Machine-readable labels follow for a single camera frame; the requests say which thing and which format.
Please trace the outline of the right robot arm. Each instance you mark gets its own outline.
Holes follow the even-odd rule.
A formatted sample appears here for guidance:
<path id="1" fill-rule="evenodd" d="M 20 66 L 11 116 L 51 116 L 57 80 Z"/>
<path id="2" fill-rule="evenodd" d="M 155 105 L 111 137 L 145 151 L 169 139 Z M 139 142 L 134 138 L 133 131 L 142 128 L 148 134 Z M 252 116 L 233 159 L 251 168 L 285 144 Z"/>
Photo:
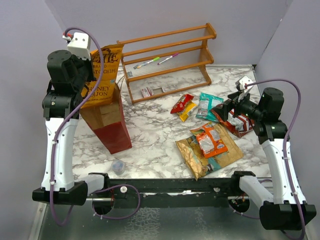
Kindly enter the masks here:
<path id="1" fill-rule="evenodd" d="M 222 121 L 243 115 L 253 122 L 253 130 L 266 155 L 273 192 L 269 192 L 253 173 L 234 173 L 229 189 L 240 196 L 246 193 L 259 209 L 259 219 L 266 230 L 303 230 L 316 216 L 313 204 L 308 204 L 299 186 L 291 161 L 288 128 L 279 117 L 284 103 L 283 92 L 265 88 L 259 103 L 250 100 L 250 94 L 240 92 L 213 107 L 211 112 Z"/>

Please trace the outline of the dark red chips bag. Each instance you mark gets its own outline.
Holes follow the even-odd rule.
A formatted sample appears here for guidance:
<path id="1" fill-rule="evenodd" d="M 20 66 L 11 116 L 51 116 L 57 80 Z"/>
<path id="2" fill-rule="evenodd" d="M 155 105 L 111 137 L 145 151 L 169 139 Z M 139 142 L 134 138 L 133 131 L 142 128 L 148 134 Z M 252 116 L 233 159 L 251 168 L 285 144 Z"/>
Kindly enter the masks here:
<path id="1" fill-rule="evenodd" d="M 238 138 L 243 137 L 247 133 L 253 130 L 255 125 L 253 120 L 250 120 L 247 116 L 241 114 L 238 116 L 234 115 L 234 109 L 229 110 L 227 121 L 222 121 L 222 119 L 218 116 L 217 113 L 211 109 L 211 112 L 218 119 L 218 123 L 224 126 L 227 130 L 229 130 L 233 135 Z"/>

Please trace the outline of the yellow honey dijon chips bag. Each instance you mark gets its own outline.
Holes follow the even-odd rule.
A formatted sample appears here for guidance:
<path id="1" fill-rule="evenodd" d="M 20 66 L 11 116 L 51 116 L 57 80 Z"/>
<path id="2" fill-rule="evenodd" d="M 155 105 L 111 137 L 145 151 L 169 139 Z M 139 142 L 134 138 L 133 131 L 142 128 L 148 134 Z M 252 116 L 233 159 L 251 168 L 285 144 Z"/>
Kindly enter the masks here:
<path id="1" fill-rule="evenodd" d="M 101 48 L 104 60 L 102 79 L 92 96 L 81 107 L 82 109 L 112 103 L 123 47 L 124 44 L 110 44 Z M 81 92 L 83 98 L 86 96 L 87 92 L 88 95 L 92 92 L 101 72 L 101 60 L 97 49 L 91 52 L 91 59 L 93 64 L 93 76 L 96 80 L 86 83 L 87 88 L 84 88 Z"/>

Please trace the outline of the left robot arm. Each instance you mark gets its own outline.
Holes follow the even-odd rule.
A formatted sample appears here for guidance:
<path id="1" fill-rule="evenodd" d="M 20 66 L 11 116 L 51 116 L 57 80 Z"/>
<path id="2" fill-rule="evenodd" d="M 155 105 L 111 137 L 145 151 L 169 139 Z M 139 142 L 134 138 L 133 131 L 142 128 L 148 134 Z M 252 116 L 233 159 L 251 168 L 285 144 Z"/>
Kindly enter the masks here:
<path id="1" fill-rule="evenodd" d="M 47 134 L 44 177 L 32 199 L 56 205 L 82 206 L 91 193 L 103 198 L 111 190 L 104 173 L 91 173 L 74 180 L 72 147 L 80 117 L 82 91 L 95 81 L 90 53 L 85 56 L 68 50 L 56 50 L 47 57 L 50 81 L 42 101 Z"/>

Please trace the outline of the gold brown chips bag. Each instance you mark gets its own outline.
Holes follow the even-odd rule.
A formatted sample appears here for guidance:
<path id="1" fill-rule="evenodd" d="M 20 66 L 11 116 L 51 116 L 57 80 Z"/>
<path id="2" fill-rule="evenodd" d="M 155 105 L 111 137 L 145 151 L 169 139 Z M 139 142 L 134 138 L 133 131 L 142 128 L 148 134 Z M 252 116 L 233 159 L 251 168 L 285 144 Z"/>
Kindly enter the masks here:
<path id="1" fill-rule="evenodd" d="M 227 130 L 219 123 L 210 121 L 190 132 L 192 136 L 175 143 L 196 180 L 244 156 Z"/>

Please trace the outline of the brown and red paper bag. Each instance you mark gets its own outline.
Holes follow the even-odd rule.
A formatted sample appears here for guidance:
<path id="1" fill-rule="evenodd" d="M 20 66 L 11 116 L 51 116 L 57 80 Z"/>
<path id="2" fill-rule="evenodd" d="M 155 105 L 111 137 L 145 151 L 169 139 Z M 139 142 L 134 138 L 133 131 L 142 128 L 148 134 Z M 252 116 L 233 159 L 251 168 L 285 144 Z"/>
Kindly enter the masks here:
<path id="1" fill-rule="evenodd" d="M 125 123 L 121 90 L 117 85 L 113 90 L 112 103 L 82 108 L 80 114 L 110 154 L 132 147 Z"/>

